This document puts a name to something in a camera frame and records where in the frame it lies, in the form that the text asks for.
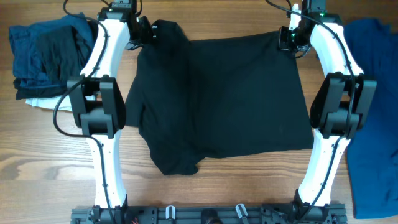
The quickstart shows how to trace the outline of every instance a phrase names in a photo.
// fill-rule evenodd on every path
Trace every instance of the black garment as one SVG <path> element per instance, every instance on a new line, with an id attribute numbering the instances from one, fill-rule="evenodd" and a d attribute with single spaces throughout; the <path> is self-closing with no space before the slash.
<path id="1" fill-rule="evenodd" d="M 92 51 L 72 26 L 39 35 L 36 47 L 50 80 L 61 84 L 66 84 L 70 76 L 79 76 Z"/>
<path id="2" fill-rule="evenodd" d="M 163 174 L 192 175 L 205 157 L 312 147 L 297 65 L 277 50 L 277 32 L 189 42 L 174 22 L 154 25 L 127 125 L 139 127 Z"/>
<path id="3" fill-rule="evenodd" d="M 17 89 L 17 100 L 31 99 L 31 98 L 47 98 L 60 96 L 66 92 L 67 87 L 51 87 L 51 88 L 36 88 L 26 89 L 21 87 L 21 79 L 16 78 L 14 80 L 14 88 Z"/>

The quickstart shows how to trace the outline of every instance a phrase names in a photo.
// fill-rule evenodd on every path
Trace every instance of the wooden table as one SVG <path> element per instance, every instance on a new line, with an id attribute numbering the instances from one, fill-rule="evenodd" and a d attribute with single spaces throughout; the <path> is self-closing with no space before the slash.
<path id="1" fill-rule="evenodd" d="M 283 0 L 275 3 L 286 6 Z M 70 1 L 68 10 L 95 17 L 103 7 L 95 0 Z M 398 25 L 397 1 L 328 1 L 330 12 L 344 21 L 378 17 Z M 260 34 L 289 24 L 285 13 L 264 1 L 144 0 L 143 15 L 152 22 L 178 22 L 191 40 Z M 0 223 L 69 223 L 70 210 L 92 206 L 93 163 L 84 139 L 56 132 L 52 112 L 16 101 L 13 56 L 8 27 L 63 17 L 62 0 L 0 0 Z M 125 52 L 118 83 L 126 99 L 136 74 L 139 51 Z M 298 60 L 307 107 L 322 84 L 320 63 L 312 51 Z M 79 132 L 70 113 L 59 114 L 60 126 Z M 307 171 L 311 150 L 272 152 L 230 159 L 205 159 L 191 177 L 164 177 L 150 159 L 136 128 L 125 128 L 120 142 L 123 179 L 131 205 L 235 205 L 287 203 Z M 346 204 L 350 223 L 398 223 L 398 217 L 355 220 L 346 157 L 341 160 L 333 201 Z"/>

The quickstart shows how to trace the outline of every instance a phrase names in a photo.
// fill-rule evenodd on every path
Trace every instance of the dark blue cloth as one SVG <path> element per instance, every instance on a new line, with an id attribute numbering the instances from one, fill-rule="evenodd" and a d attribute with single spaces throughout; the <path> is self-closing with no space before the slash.
<path id="1" fill-rule="evenodd" d="M 62 19 L 40 22 L 30 26 L 12 26 L 9 28 L 9 40 L 14 54 L 13 73 L 21 79 L 21 88 L 53 88 L 66 83 L 53 83 L 45 73 L 42 59 L 35 45 L 40 34 L 51 32 L 64 26 L 73 26 L 93 48 L 91 29 L 84 19 L 65 16 Z"/>
<path id="2" fill-rule="evenodd" d="M 355 218 L 398 215 L 398 34 L 362 19 L 344 36 L 356 63 L 377 80 L 368 120 L 347 152 Z"/>

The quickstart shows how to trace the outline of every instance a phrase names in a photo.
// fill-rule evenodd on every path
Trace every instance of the folded blue cloth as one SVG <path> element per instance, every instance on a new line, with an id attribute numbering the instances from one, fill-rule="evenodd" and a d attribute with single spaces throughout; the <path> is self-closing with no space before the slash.
<path id="1" fill-rule="evenodd" d="M 398 34 L 376 19 L 345 26 L 356 63 L 377 80 L 364 128 L 347 151 L 355 218 L 398 215 Z"/>
<path id="2" fill-rule="evenodd" d="M 35 46 L 35 41 L 40 34 L 44 34 L 64 26 L 73 26 L 76 31 L 93 48 L 94 40 L 91 29 L 84 19 L 65 16 L 62 19 L 39 22 L 30 26 L 12 26 L 9 28 L 9 41 L 14 54 L 13 73 L 21 79 L 21 88 L 51 88 L 66 85 L 66 83 L 53 83 L 45 74 L 40 54 Z"/>

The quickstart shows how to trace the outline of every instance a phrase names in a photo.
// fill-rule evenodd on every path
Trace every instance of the white cloth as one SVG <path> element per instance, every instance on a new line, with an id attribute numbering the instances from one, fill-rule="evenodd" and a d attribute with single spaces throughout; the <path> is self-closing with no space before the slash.
<path id="1" fill-rule="evenodd" d="M 53 98 L 33 98 L 27 99 L 26 104 L 32 105 L 33 107 L 45 108 L 54 110 L 55 105 L 57 105 L 58 101 L 60 100 L 61 96 L 56 96 Z M 86 96 L 87 100 L 94 100 L 94 96 Z M 61 103 L 60 108 L 58 110 L 64 111 L 72 111 L 72 106 L 70 104 L 69 96 L 67 96 Z"/>

